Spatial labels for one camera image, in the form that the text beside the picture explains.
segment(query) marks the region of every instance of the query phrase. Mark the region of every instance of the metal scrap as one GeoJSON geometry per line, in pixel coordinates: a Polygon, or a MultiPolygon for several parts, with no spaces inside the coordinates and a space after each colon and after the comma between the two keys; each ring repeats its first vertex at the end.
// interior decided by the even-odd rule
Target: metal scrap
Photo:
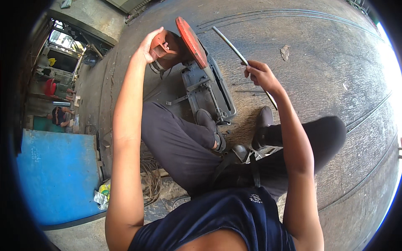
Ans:
{"type": "Polygon", "coordinates": [[[281,54],[282,54],[282,58],[283,60],[287,61],[289,59],[289,47],[290,45],[285,45],[282,49],[281,49],[281,54]]]}

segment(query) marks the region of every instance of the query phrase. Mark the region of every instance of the navy blue t-shirt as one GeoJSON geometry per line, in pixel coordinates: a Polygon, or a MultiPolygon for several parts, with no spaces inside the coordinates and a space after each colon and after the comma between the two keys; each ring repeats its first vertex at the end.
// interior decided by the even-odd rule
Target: navy blue t-shirt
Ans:
{"type": "Polygon", "coordinates": [[[249,251],[296,250],[279,221],[275,201],[263,187],[217,190],[184,203],[140,228],[128,250],[174,251],[220,228],[239,233],[249,251]]]}

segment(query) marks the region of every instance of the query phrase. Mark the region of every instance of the seated person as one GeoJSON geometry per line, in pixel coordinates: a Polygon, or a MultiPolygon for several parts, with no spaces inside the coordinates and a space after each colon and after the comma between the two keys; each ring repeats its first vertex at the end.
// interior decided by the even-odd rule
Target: seated person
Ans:
{"type": "Polygon", "coordinates": [[[73,97],[68,95],[69,93],[76,93],[75,91],[71,90],[67,85],[55,83],[54,78],[49,79],[42,87],[43,92],[46,96],[52,98],[62,98],[67,99],[69,101],[73,101],[73,97]]]}
{"type": "Polygon", "coordinates": [[[74,114],[74,111],[71,111],[67,107],[57,106],[53,109],[51,114],[47,115],[47,118],[51,119],[52,123],[57,126],[66,127],[70,124],[70,120],[66,121],[66,112],[74,114]]]}

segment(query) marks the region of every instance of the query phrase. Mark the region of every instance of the shoe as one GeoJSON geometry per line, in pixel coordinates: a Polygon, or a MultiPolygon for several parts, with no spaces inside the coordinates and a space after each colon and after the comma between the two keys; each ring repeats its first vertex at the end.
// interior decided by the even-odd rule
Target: shoe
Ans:
{"type": "Polygon", "coordinates": [[[272,115],[272,110],[268,106],[264,106],[260,114],[257,117],[255,125],[254,137],[251,141],[251,146],[255,151],[261,151],[267,145],[265,144],[265,136],[260,130],[263,127],[269,127],[274,123],[274,117],[272,115]]]}
{"type": "Polygon", "coordinates": [[[197,123],[197,125],[207,127],[211,131],[213,131],[213,133],[215,135],[217,147],[212,150],[219,152],[219,153],[223,152],[226,148],[226,141],[225,141],[223,135],[218,130],[218,126],[216,125],[215,121],[212,119],[211,114],[204,109],[199,109],[197,111],[197,113],[195,114],[195,122],[197,123]]]}

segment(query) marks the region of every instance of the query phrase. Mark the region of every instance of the orange handle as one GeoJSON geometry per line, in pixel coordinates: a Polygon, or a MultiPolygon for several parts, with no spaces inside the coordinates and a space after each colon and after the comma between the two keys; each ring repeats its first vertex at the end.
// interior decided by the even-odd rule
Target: orange handle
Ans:
{"type": "Polygon", "coordinates": [[[178,48],[176,42],[176,36],[167,30],[163,30],[161,33],[156,35],[151,42],[151,50],[158,56],[163,59],[172,59],[177,57],[178,48]],[[163,44],[167,42],[169,50],[163,46],[163,44]]]}

